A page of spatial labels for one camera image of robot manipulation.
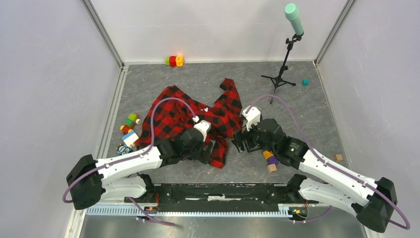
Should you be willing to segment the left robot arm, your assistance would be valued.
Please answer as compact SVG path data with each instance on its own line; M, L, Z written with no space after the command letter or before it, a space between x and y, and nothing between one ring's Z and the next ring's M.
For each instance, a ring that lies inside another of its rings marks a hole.
M206 145L202 132L193 128L125 155L105 159L85 155L66 177L68 189L63 195L63 202L73 204L75 210L125 197L150 202L156 195L156 189L151 180L140 172L174 165L184 159L209 164L215 146L214 140Z

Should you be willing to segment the black square frame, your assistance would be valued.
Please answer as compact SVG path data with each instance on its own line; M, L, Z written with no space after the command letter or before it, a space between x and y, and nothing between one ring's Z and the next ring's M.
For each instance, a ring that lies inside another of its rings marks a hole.
M258 133L255 131L238 130L233 133L232 143L235 145L239 153L255 152L262 148L257 142Z

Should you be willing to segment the red cylinder block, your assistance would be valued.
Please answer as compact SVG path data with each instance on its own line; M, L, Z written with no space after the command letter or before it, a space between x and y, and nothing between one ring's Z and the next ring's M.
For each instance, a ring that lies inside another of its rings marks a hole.
M175 58L176 58L176 56L170 56L170 65L169 66L176 67Z

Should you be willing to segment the orange red toy brick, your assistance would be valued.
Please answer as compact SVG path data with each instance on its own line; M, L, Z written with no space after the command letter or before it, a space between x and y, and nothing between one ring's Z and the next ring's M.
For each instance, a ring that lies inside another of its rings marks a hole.
M132 129L132 127L131 127L131 126L128 126L128 125L122 125L122 126L120 127L120 130L121 130L121 132L122 132L122 134L123 134L123 135L126 135L126 134L128 134L129 132L131 132L133 129Z

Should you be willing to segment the green toy brick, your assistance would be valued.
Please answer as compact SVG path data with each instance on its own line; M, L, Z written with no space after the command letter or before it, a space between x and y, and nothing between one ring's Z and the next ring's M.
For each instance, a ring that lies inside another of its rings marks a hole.
M131 113L127 117L127 119L125 120L124 124L126 126L133 127L133 126L139 124L140 122L141 122L141 119L139 118L139 115L138 114L135 114L135 113Z

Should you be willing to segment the mint green microphone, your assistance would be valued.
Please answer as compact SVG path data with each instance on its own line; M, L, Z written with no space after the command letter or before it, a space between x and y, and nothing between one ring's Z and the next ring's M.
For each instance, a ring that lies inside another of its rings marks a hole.
M285 17L290 22L295 34L302 36L304 34L303 26L299 17L299 9L294 3L289 3L284 9Z

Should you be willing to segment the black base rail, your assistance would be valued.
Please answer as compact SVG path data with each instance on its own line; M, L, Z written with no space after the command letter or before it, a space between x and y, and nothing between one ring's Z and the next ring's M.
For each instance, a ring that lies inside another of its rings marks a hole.
M155 203L160 212L275 212L279 204L306 204L298 190L278 183L162 183L137 204Z

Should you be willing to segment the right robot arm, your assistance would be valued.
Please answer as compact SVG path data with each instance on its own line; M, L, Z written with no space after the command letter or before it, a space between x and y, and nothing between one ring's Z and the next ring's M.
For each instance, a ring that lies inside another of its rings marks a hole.
M391 180L365 177L332 161L305 142L287 136L275 119L263 119L250 128L245 126L234 132L232 142L239 152L269 151L280 164L325 182L322 185L307 177L300 178L298 183L286 188L290 201L305 199L339 208L378 233L384 233L391 222L397 204Z

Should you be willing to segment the white blue toy brick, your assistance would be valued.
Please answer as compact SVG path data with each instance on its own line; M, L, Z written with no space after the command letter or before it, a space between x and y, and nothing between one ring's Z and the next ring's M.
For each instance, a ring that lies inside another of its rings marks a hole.
M139 136L136 134L134 130L129 130L127 134L122 137L124 144L129 147L133 148L136 146L136 141L139 139Z

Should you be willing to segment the yellow toy brick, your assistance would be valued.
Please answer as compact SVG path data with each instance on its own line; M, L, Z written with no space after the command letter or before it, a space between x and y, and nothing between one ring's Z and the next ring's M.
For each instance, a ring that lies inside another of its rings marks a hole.
M272 156L273 156L273 154L272 154L271 152L269 152L269 151L264 151L264 152L263 152L263 156L264 156L264 158L265 158L266 160L268 160L270 157L272 157Z

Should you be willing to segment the purple toy brick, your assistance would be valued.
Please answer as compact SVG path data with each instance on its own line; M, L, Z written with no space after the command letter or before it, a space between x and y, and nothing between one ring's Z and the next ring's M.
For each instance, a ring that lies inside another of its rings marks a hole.
M272 165L272 164L278 165L279 161L277 160L277 158L275 156L270 156L270 157L267 158L267 164L268 165Z

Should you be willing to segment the red black plaid shirt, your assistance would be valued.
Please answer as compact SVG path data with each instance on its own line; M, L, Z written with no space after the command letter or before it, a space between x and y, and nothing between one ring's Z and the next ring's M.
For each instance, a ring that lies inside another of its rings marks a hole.
M224 79L220 84L223 93L215 100L213 106L198 102L184 93L177 86L166 87L153 102L142 124L142 132L136 141L140 148L148 147L151 140L159 141L181 135L193 127L192 118L211 123L205 144L215 141L210 165L223 168L226 164L229 138L240 130L243 119L240 117L242 104L234 80Z

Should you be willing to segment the black tripod mic stand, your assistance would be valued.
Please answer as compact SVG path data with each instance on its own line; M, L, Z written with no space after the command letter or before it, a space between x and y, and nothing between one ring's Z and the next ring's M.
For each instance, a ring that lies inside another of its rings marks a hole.
M288 66L286 65L286 63L287 63L289 54L293 49L294 43L301 41L301 39L302 39L302 35L296 35L296 34L293 35L292 39L289 39L289 38L286 39L285 44L287 45L287 52L283 60L282 66L280 67L279 73L276 77L261 75L261 77L269 79L271 83L273 84L274 86L273 93L272 93L273 95L276 93L276 90L283 85L289 84L291 86L296 86L296 83L284 80L282 78L282 75L285 71L288 70Z

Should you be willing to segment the small wooden cube right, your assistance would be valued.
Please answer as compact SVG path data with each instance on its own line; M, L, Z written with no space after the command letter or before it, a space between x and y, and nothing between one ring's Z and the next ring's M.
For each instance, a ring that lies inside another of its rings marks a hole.
M334 157L333 157L333 159L334 159L334 161L337 161L337 162L340 162L340 161L343 161L344 160L342 154L335 154Z

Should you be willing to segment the owl toy block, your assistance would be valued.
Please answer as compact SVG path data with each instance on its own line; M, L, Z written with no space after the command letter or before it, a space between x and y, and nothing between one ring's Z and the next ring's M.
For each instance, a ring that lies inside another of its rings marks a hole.
M125 155L133 152L133 150L125 144L119 144L119 146L116 147L116 151L118 155Z

